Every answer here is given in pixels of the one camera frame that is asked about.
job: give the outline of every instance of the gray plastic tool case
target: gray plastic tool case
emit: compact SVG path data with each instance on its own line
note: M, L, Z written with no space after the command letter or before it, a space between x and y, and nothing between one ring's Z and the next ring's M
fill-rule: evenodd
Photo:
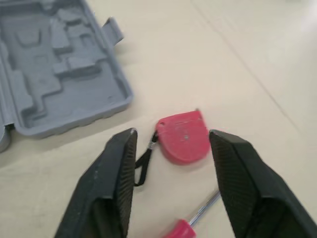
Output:
M133 95L84 0L0 0L0 152L9 128L38 138L126 109Z

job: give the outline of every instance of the beige tabletop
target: beige tabletop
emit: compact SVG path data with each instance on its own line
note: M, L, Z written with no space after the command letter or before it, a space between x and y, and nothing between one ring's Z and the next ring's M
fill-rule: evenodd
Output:
M65 134L12 133L0 154L0 237L52 238L74 187L115 133L135 127L140 156L163 117L199 108L209 128L237 134L317 220L317 3L309 0L88 0L125 39L116 55L133 88L129 109ZM212 156L180 167L156 149L135 189L130 238L157 238L216 188ZM197 224L234 237L222 201Z

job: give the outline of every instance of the red tape measure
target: red tape measure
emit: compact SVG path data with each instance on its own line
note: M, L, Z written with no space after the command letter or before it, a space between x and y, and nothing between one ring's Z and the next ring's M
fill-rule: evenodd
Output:
M140 180L135 186L141 186L145 182L152 150L157 141L164 156L178 165L199 161L210 150L208 129L200 111L163 118L156 124L156 131L146 152L135 163L136 169L142 167Z

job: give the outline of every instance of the black wrist strap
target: black wrist strap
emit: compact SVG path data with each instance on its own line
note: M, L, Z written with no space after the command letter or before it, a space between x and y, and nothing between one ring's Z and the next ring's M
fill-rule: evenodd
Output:
M134 183L135 187L142 186L145 182L145 179L147 177L147 172L148 172L148 166L150 163L150 158L152 151L154 149L154 145L157 143L159 137L158 133L154 132L151 141L148 145L147 150L144 152L144 154L135 162L135 169L142 167L141 168L141 175L138 183Z

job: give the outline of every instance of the textured gripper pad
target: textured gripper pad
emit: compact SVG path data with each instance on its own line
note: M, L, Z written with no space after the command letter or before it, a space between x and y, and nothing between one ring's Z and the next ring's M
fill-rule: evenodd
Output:
M253 146L210 132L219 190L236 238L316 238L317 226Z

